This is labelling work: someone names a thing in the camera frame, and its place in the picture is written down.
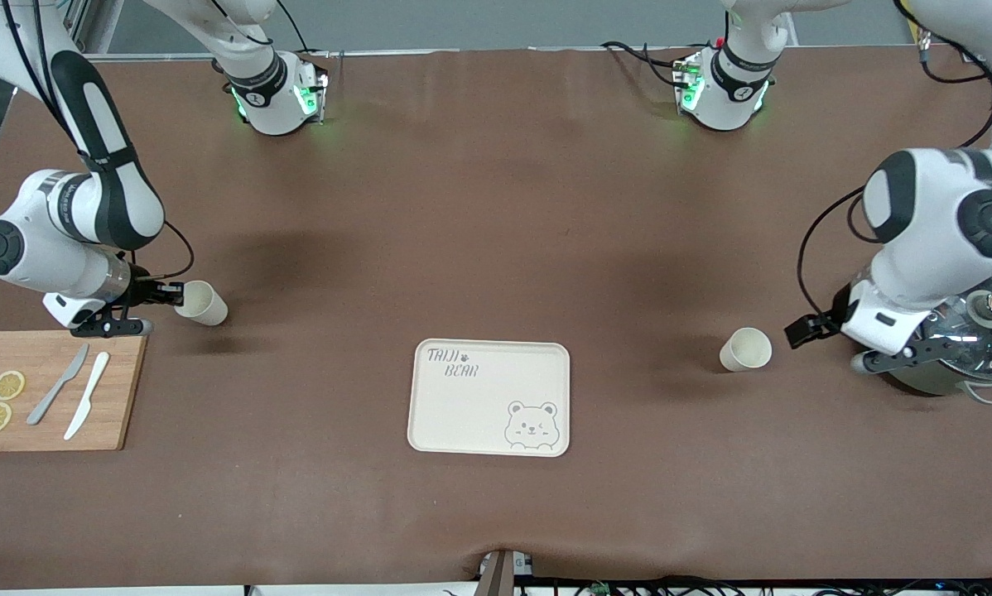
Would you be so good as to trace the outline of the grey plastic knife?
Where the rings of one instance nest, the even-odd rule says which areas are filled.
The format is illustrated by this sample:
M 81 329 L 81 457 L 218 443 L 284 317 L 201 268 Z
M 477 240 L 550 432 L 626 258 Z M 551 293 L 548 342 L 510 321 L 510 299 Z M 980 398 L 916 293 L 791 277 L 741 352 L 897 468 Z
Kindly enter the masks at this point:
M 80 347 L 79 351 L 77 351 L 75 358 L 69 362 L 67 368 L 61 376 L 57 378 L 57 381 L 54 382 L 54 385 L 45 394 L 41 402 L 39 402 L 33 410 L 31 410 L 29 416 L 26 417 L 27 425 L 34 426 L 39 422 L 42 422 L 42 419 L 45 418 L 46 413 L 50 410 L 51 405 L 56 400 L 57 396 L 60 395 L 60 390 L 64 388 L 69 381 L 73 380 L 73 378 L 76 377 L 76 374 L 79 373 L 80 369 L 82 369 L 88 353 L 89 344 L 82 344 L 82 347 Z

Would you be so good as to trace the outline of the white plastic knife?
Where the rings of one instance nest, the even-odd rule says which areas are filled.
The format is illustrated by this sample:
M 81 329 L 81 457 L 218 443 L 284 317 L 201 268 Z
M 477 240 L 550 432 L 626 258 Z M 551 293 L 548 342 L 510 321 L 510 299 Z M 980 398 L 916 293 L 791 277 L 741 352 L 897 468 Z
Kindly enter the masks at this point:
M 94 407 L 94 405 L 92 405 L 92 397 L 94 397 L 94 392 L 96 388 L 98 388 L 99 381 L 101 381 L 110 359 L 111 354 L 108 352 L 99 352 L 99 354 L 96 355 L 94 365 L 91 367 L 87 384 L 84 386 L 84 391 L 82 393 L 82 397 L 80 398 L 79 404 L 77 404 L 75 414 L 73 415 L 67 430 L 65 430 L 64 436 L 62 436 L 62 439 L 65 441 L 73 439 L 86 422 L 92 407 Z

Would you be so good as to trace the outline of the green electric cooking pot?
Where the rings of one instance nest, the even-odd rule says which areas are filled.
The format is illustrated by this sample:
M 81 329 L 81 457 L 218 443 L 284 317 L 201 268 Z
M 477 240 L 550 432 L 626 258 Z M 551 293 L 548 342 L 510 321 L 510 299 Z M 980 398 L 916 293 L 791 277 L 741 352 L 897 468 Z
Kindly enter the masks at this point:
M 919 330 L 920 327 L 917 328 L 915 336 L 917 339 L 922 339 L 917 336 Z M 992 405 L 992 381 L 986 382 L 966 376 L 950 369 L 943 361 L 921 363 L 916 367 L 894 370 L 891 376 L 917 392 L 933 396 L 963 393 L 978 403 Z

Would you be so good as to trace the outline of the wooden cutting board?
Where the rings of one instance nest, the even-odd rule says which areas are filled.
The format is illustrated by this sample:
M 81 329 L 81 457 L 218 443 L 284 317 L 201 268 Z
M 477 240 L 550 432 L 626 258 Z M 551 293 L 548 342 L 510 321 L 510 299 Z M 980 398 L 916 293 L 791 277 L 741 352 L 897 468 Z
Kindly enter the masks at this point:
M 42 422 L 29 426 L 26 417 L 75 358 L 89 344 L 84 365 L 60 390 Z M 122 448 L 133 399 L 142 370 L 144 337 L 79 339 L 65 331 L 0 331 L 0 374 L 17 370 L 26 377 L 26 389 L 6 402 L 12 421 L 0 431 L 0 453 L 60 452 L 61 450 L 118 450 Z M 62 439 L 86 388 L 99 352 L 111 359 L 92 397 L 92 410 L 79 433 Z

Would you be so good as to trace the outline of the glass pot lid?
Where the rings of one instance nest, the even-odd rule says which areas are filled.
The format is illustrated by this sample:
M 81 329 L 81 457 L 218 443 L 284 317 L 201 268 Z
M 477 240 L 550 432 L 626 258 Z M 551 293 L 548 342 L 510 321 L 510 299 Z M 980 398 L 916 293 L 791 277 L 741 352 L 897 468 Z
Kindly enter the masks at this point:
M 992 381 L 992 276 L 937 305 L 920 325 L 917 336 L 950 340 L 957 352 L 943 361 L 947 367 Z

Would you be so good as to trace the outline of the cream bear print tray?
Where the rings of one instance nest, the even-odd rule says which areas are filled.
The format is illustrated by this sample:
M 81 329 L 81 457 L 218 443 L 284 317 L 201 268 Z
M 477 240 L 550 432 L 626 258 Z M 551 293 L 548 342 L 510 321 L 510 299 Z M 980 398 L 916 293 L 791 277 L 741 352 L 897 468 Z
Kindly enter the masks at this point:
M 407 440 L 420 452 L 556 458 L 571 446 L 571 354 L 558 343 L 425 339 Z

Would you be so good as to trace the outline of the aluminium table edge rail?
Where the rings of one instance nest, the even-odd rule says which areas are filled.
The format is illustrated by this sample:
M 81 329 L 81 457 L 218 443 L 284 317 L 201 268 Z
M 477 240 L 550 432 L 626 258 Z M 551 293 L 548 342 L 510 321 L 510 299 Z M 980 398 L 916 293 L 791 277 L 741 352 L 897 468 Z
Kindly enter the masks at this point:
M 178 61 L 209 61 L 209 53 L 84 53 L 94 63 L 178 63 Z

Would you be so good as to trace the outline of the aluminium frame structure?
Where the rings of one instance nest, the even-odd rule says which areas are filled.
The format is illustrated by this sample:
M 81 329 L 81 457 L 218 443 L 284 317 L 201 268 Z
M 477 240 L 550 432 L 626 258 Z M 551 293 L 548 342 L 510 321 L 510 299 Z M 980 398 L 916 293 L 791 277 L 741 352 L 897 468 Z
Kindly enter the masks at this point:
M 82 53 L 94 53 L 104 28 L 104 0 L 54 0 L 54 7 L 62 26 Z

